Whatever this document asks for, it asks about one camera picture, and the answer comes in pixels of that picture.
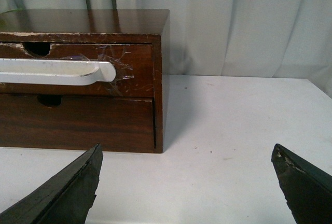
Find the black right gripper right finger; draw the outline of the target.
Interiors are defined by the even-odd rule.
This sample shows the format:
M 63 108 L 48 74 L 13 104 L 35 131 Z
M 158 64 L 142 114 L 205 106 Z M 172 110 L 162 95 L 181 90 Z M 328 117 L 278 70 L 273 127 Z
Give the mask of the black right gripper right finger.
M 295 222 L 331 223 L 331 175 L 280 144 L 271 162 Z

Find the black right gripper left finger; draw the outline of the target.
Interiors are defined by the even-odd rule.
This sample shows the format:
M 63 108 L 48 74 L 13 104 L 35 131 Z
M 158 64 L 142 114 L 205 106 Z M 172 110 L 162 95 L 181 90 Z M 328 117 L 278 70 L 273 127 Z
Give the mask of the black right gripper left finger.
M 1 213 L 1 223 L 85 223 L 96 198 L 103 152 L 94 145 Z

